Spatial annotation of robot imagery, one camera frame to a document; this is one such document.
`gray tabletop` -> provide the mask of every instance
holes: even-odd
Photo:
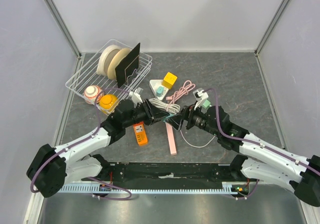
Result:
[[[169,95],[179,89],[186,80],[191,80],[196,88],[216,87],[219,104],[230,115],[235,124],[248,129],[265,141],[280,146],[276,126],[263,86],[262,78],[253,53],[149,53],[153,57],[149,74],[140,84],[142,98],[152,98],[149,80],[162,79],[167,72],[178,79]],[[88,61],[92,54],[85,55]],[[214,100],[213,93],[209,99]],[[192,93],[177,101],[181,106],[195,102]],[[70,108],[62,143],[72,141],[97,126],[97,118],[92,105],[75,96]],[[134,162],[216,162],[230,163],[236,153],[226,151],[216,140],[205,148],[194,148],[185,143],[176,132],[177,155],[169,151],[166,127],[163,122],[145,127],[148,145],[140,147],[133,128],[126,129],[126,135],[118,142],[97,150],[108,161]],[[193,145],[205,145],[212,136],[196,127],[183,133]]]

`yellow block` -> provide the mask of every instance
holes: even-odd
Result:
[[[176,82],[177,80],[177,76],[175,76],[174,74],[168,72],[164,79],[162,80],[162,85],[165,86],[166,88],[168,89],[171,89],[172,86],[174,85],[174,83]]]

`white power strip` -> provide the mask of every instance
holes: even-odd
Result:
[[[166,94],[168,93],[169,89],[166,88],[165,86],[162,85],[162,80],[150,80],[149,81],[149,86],[154,94],[154,96],[158,99],[158,100],[163,100],[164,97],[166,96]],[[163,93],[161,96],[157,96],[157,89],[162,86],[163,87]]]
[[[151,189],[131,189],[129,190],[132,194],[237,194],[237,192],[231,191],[231,184],[222,184],[222,189],[179,189],[179,190],[151,190]],[[64,185],[59,193],[96,193],[96,194],[106,194],[106,193],[126,193],[122,190],[101,190],[100,184],[89,183],[89,182],[76,182]]]

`white wire rack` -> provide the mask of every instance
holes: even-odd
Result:
[[[93,101],[86,98],[83,93],[86,87],[90,85],[98,85],[102,89],[107,88],[117,88],[118,84],[116,80],[110,80],[108,77],[103,75],[98,75],[96,73],[98,62],[101,53],[103,50],[110,46],[110,45],[117,45],[122,48],[130,48],[131,47],[117,41],[117,40],[110,40],[108,41],[88,62],[86,62],[81,69],[79,69],[67,82],[66,87],[73,91],[75,94],[79,95],[80,97],[94,103]],[[133,91],[135,90],[141,81],[145,78],[145,76],[149,73],[152,65],[152,57],[145,53],[140,52],[139,56],[139,68],[137,69],[136,73],[133,76],[129,77],[128,81],[121,87],[121,89],[126,91]],[[120,100],[127,99],[128,93],[122,92],[120,90],[110,90],[105,91],[104,94],[113,94],[117,96],[118,100],[115,104],[118,104]],[[106,115],[109,115],[112,110],[104,109],[101,106],[97,105],[97,107],[104,111]]]

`perforated metal strip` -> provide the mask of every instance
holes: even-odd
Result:
[[[180,189],[180,190],[150,190],[131,189],[133,194],[237,194],[231,191],[231,184],[222,184],[222,189]],[[70,183],[64,185],[59,193],[126,193],[121,190],[103,190],[97,183]]]

